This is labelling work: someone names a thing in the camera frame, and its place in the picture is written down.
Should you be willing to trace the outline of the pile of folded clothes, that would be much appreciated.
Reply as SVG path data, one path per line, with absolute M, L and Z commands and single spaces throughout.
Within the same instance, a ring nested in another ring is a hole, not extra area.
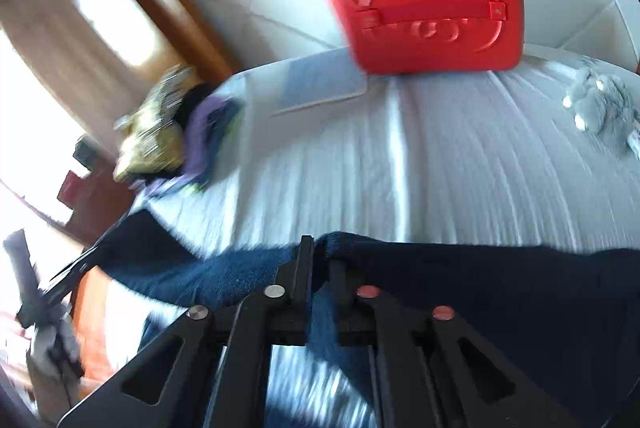
M 122 143 L 113 179 L 148 197 L 206 188 L 242 110 L 241 99 L 216 93 L 193 68 L 167 70 L 141 106 L 114 124 Z

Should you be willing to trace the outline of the grey plush toy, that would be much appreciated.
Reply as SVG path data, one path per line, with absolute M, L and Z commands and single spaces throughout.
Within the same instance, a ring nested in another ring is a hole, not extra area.
M 575 72 L 562 104 L 582 134 L 616 156 L 639 158 L 639 110 L 619 76 L 582 67 Z

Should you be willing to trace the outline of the dark blue jeans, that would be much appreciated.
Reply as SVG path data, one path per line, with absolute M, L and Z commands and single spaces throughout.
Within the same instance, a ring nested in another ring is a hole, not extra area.
M 240 302 L 271 285 L 294 246 L 229 249 L 198 258 L 146 211 L 96 246 L 100 268 L 140 295 L 179 307 Z M 342 260 L 369 285 L 415 309 L 448 305 L 585 427 L 603 425 L 639 379 L 639 255 L 570 253 L 547 246 L 395 244 L 335 232 L 314 244 L 308 341 L 364 396 L 366 353 L 340 347 L 328 263 Z

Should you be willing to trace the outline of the grey booklet on bed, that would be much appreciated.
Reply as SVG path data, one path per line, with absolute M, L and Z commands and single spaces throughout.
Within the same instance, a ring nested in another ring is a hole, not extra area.
M 277 114 L 339 102 L 366 94 L 368 75 L 347 48 L 337 48 L 288 63 Z

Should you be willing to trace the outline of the striped white bed sheet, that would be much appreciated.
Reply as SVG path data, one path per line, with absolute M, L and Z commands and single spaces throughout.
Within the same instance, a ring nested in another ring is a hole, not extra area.
M 579 70 L 638 76 L 530 46 L 505 72 L 380 76 L 361 96 L 279 113 L 288 62 L 248 70 L 244 102 L 204 191 L 139 196 L 201 258 L 345 231 L 416 243 L 639 245 L 639 162 L 576 128 L 563 99 Z

